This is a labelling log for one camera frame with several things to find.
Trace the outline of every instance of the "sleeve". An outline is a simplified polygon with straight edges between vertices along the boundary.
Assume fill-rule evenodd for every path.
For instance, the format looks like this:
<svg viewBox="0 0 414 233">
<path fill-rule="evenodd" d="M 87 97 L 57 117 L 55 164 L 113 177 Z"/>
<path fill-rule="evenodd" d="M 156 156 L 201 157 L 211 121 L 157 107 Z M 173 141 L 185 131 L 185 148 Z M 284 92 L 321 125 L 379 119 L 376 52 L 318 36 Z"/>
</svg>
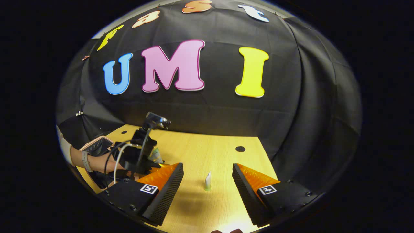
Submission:
<svg viewBox="0 0 414 233">
<path fill-rule="evenodd" d="M 60 131 L 57 125 L 56 130 L 58 132 L 59 144 L 60 148 L 62 149 L 63 156 L 65 157 L 66 161 L 73 166 L 72 158 L 70 157 L 70 147 L 72 145 L 63 138 L 63 133 Z"/>
</svg>

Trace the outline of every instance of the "wooden table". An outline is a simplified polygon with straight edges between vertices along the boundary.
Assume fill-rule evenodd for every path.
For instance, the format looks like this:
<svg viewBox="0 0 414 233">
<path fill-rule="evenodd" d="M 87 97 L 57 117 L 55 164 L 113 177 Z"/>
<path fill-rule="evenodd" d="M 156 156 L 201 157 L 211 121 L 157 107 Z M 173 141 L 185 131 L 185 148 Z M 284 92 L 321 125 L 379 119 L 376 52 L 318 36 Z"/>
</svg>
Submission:
<svg viewBox="0 0 414 233">
<path fill-rule="evenodd" d="M 125 141 L 131 139 L 137 129 L 138 126 L 124 125 L 107 137 L 114 142 Z M 184 167 L 180 187 L 162 226 L 157 229 L 169 233 L 210 233 L 214 230 L 228 233 L 235 229 L 249 233 L 260 229 L 251 223 L 231 176 L 233 164 L 240 163 L 277 179 L 257 137 L 164 130 L 153 130 L 150 136 L 158 142 L 157 147 L 165 163 L 183 163 Z M 245 147 L 246 151 L 237 152 L 237 146 Z M 204 181 L 209 171 L 212 189 L 205 191 Z"/>
</svg>

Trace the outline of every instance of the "person's hand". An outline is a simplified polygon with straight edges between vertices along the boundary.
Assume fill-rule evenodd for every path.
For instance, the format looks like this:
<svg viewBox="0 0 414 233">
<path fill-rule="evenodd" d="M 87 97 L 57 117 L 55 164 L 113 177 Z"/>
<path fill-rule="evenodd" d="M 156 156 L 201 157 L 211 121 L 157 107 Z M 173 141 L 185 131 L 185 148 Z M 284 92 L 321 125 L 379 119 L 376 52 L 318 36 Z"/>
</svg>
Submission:
<svg viewBox="0 0 414 233">
<path fill-rule="evenodd" d="M 91 169 L 93 171 L 98 171 L 103 173 L 104 169 L 105 169 L 105 162 L 106 159 L 108 158 L 109 152 L 98 156 L 98 157 L 93 157 L 88 155 L 88 161 L 89 161 L 89 165 L 91 167 Z M 108 164 L 106 165 L 106 173 L 108 174 L 109 172 L 112 172 L 115 169 L 115 163 L 116 161 L 113 159 L 113 156 L 110 156 L 109 160 L 108 160 Z M 125 169 L 121 166 L 121 164 L 118 164 L 117 166 L 117 170 L 118 169 Z"/>
</svg>

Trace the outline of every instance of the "smartwatch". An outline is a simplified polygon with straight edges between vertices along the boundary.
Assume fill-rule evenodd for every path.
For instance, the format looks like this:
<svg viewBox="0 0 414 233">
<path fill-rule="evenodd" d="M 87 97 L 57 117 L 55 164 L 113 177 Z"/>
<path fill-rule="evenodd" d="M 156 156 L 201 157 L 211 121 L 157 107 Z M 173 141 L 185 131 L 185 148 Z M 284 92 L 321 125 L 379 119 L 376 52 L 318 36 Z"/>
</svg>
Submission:
<svg viewBox="0 0 414 233">
<path fill-rule="evenodd" d="M 92 169 L 89 166 L 88 152 L 87 151 L 82 151 L 82 161 L 83 161 L 83 165 L 85 166 L 86 171 L 92 172 Z"/>
</svg>

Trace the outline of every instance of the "pink letter m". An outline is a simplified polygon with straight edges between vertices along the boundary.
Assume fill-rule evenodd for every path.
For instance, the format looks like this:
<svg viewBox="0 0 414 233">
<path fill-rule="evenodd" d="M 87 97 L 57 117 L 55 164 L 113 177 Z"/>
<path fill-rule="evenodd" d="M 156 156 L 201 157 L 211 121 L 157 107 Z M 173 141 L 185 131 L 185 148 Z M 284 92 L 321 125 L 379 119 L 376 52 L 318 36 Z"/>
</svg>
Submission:
<svg viewBox="0 0 414 233">
<path fill-rule="evenodd" d="M 171 60 L 167 58 L 161 47 L 154 46 L 142 51 L 145 57 L 144 92 L 156 92 L 159 84 L 155 82 L 155 72 L 165 89 L 170 89 L 173 77 L 178 70 L 175 87 L 182 91 L 197 91 L 204 88 L 200 78 L 200 50 L 205 45 L 202 40 L 188 40 L 181 43 Z"/>
</svg>

